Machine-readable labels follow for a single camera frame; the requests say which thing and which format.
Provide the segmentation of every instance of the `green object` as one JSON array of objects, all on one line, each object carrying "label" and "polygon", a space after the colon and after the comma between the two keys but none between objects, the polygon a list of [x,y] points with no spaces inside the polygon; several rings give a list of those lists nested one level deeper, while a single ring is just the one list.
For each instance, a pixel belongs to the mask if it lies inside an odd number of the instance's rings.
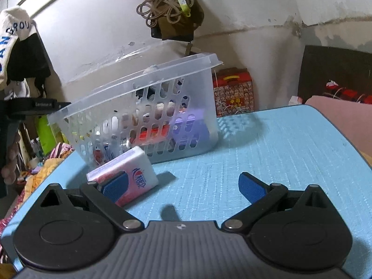
[{"label": "green object", "polygon": [[40,143],[44,155],[51,152],[57,145],[52,129],[48,124],[48,119],[46,115],[38,116],[35,119],[36,131],[38,132]]}]

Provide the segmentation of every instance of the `blue gripper pad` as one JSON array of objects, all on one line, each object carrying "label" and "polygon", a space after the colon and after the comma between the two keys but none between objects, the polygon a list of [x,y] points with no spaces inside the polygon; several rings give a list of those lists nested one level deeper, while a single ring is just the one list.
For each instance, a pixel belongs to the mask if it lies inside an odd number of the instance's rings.
[{"label": "blue gripper pad", "polygon": [[269,186],[249,173],[239,175],[239,191],[251,204],[267,194]]},{"label": "blue gripper pad", "polygon": [[129,178],[127,173],[120,171],[113,178],[100,183],[97,190],[112,202],[116,202],[128,190],[128,186]]}]

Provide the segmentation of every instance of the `purple item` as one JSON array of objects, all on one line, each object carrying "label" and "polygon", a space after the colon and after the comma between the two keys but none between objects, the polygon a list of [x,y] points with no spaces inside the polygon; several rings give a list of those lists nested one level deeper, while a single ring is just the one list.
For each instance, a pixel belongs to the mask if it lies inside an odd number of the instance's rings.
[{"label": "purple item", "polygon": [[194,148],[198,142],[209,140],[209,130],[203,117],[204,110],[187,110],[180,114],[174,121],[170,122],[170,133],[168,138],[174,140],[174,145],[178,145],[183,150],[187,142]]},{"label": "purple item", "polygon": [[40,172],[41,168],[42,168],[41,166],[37,166],[35,169],[33,169],[31,171],[31,174],[32,175],[38,174]]}]

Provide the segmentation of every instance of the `light blue tabletop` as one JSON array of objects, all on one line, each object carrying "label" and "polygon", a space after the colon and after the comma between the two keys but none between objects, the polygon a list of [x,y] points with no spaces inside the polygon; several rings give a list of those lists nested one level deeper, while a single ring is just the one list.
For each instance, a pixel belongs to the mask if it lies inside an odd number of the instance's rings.
[{"label": "light blue tabletop", "polygon": [[[250,203],[240,194],[238,177],[249,172],[267,184],[291,190],[319,184],[353,234],[344,269],[355,279],[372,276],[372,170],[350,142],[310,106],[224,117],[218,120],[215,150],[154,165],[159,186],[126,206],[145,224],[160,220],[174,205],[181,220],[221,223]],[[51,182],[77,187],[86,165],[77,153],[68,157],[32,194],[5,229],[1,242],[15,259],[12,234],[28,209]]]}]

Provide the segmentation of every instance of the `yellow fabric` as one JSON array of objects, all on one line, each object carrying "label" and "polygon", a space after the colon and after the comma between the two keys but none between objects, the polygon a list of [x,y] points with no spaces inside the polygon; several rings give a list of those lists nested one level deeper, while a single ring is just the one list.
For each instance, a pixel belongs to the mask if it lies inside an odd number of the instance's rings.
[{"label": "yellow fabric", "polygon": [[367,154],[365,154],[364,152],[360,152],[360,153],[361,153],[361,154],[363,155],[363,157],[366,159],[367,163],[369,163],[369,165],[372,166],[372,157],[369,156],[369,155],[367,155]]},{"label": "yellow fabric", "polygon": [[25,185],[25,197],[23,202],[30,197],[33,191],[51,174],[57,166],[64,161],[64,158],[50,158],[44,163],[40,172],[36,175],[31,176]]},{"label": "yellow fabric", "polygon": [[10,263],[0,264],[0,279],[10,279],[16,274],[13,265]]}]

